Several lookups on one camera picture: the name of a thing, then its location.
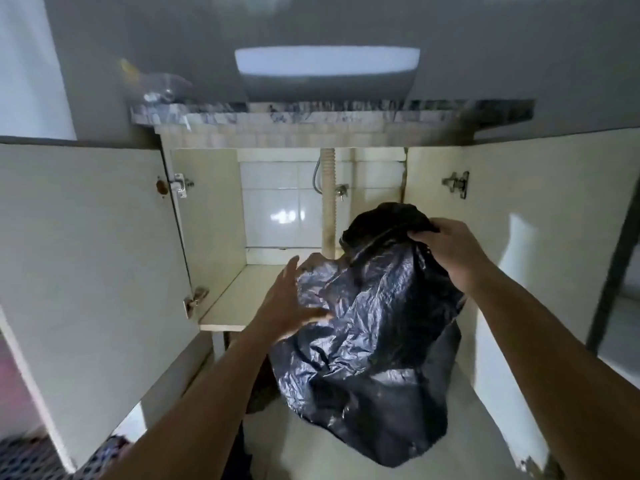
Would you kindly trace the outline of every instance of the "person's right hand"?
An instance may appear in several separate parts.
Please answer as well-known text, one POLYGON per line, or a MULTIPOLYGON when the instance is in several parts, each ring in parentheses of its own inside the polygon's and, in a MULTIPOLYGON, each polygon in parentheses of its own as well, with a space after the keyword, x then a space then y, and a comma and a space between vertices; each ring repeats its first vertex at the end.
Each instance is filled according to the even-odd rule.
POLYGON ((471 294, 478 279, 495 265, 464 222, 443 218, 429 220, 440 232, 409 232, 409 237, 425 243, 438 264, 448 272, 455 287, 462 293, 471 294))

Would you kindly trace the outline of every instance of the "gray wall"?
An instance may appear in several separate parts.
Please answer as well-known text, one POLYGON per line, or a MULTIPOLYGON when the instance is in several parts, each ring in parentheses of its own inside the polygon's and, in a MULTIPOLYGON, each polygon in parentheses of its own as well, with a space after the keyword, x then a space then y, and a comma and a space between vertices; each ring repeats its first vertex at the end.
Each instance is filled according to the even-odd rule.
POLYGON ((203 99, 246 96, 234 50, 422 50, 411 98, 536 98, 478 138, 640 125, 640 0, 45 0, 79 139, 134 141, 117 60, 175 72, 203 99))

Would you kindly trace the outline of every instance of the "tiled wall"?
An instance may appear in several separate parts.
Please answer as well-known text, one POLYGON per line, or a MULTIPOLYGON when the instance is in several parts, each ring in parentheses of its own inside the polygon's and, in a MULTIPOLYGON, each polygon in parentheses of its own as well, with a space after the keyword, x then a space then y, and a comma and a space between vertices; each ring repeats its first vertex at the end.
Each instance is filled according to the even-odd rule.
MULTIPOLYGON (((259 155, 258 151, 254 151, 254 156, 259 155)), ((305 160, 316 159, 318 155, 319 150, 300 152, 300 158, 305 160)), ((340 161, 346 159, 344 152, 337 155, 337 159, 336 184, 349 186, 348 196, 337 201, 336 234, 340 237, 361 212, 384 201, 399 201, 404 162, 389 158, 340 161)), ((321 247, 322 196, 312 186, 315 166, 316 161, 274 162, 255 161, 255 158, 242 161, 241 158, 247 247, 321 247)))

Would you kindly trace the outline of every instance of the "garbage bag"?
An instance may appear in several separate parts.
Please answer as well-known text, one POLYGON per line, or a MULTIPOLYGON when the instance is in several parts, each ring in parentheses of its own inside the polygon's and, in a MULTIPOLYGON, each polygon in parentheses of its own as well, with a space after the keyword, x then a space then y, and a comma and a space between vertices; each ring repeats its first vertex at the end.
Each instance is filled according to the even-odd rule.
POLYGON ((386 467, 447 431, 445 395, 463 294, 408 230, 435 227, 413 205, 383 203, 342 234, 344 255, 312 255, 298 300, 335 315, 274 345, 278 387, 302 419, 386 467))

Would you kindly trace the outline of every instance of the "metal hinge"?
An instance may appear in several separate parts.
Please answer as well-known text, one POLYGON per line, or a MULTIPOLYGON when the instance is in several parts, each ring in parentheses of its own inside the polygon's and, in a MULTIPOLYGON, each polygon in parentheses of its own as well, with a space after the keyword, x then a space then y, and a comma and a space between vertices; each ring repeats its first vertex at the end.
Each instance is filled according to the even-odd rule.
POLYGON ((204 286, 198 286, 193 291, 193 297, 188 296, 182 300, 184 305, 184 313, 187 315, 187 318, 191 318, 196 309, 196 306, 201 304, 204 301, 204 298, 209 294, 209 288, 204 288, 204 286))
POLYGON ((442 184, 448 187, 451 193, 457 190, 460 192, 460 198, 467 198, 469 172, 464 172, 462 177, 459 177, 456 172, 453 172, 450 177, 442 179, 442 184))
POLYGON ((174 173, 173 181, 169 182, 171 190, 180 198, 187 198, 187 188, 192 188, 195 184, 192 180, 184 177, 183 173, 174 173))

